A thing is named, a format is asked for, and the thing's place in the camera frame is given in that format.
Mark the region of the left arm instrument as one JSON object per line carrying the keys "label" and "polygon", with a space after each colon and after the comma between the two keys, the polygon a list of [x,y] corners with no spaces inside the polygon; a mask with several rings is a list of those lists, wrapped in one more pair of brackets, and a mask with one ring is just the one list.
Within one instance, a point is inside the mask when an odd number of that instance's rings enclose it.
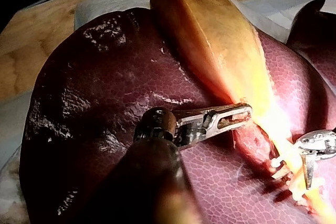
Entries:
{"label": "left arm instrument", "polygon": [[210,110],[169,110],[154,107],[142,115],[135,128],[133,141],[162,138],[183,150],[205,140],[210,119]]}

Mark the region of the right arm instrument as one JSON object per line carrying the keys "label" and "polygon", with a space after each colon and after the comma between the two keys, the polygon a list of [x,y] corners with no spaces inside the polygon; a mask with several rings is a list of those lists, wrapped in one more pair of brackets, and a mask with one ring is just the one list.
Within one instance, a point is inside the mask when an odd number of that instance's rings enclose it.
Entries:
{"label": "right arm instrument", "polygon": [[335,157],[335,131],[317,130],[297,139],[294,146],[304,157],[315,157],[317,161]]}

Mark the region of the right arm instrument jaw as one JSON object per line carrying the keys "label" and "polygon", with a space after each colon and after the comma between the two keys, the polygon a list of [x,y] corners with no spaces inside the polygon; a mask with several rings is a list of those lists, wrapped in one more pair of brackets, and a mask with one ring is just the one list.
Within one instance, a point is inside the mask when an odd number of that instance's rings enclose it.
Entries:
{"label": "right arm instrument jaw", "polygon": [[302,158],[302,169],[305,177],[306,189],[309,190],[312,187],[312,180],[314,176],[315,155],[305,154],[302,155],[301,158]]}

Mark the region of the left arm instrument jaw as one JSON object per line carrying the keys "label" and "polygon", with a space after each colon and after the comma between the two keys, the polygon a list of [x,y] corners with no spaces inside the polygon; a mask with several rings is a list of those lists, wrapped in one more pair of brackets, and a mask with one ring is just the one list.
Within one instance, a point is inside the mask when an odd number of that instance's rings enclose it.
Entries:
{"label": "left arm instrument jaw", "polygon": [[203,122],[203,128],[206,130],[206,136],[212,137],[244,126],[251,119],[253,113],[252,107],[248,104],[246,105],[247,112],[241,114],[229,116],[210,116],[206,113],[206,117]]}
{"label": "left arm instrument jaw", "polygon": [[230,104],[230,105],[212,107],[208,110],[207,115],[229,116],[245,112],[247,112],[247,105],[239,103],[239,104]]}

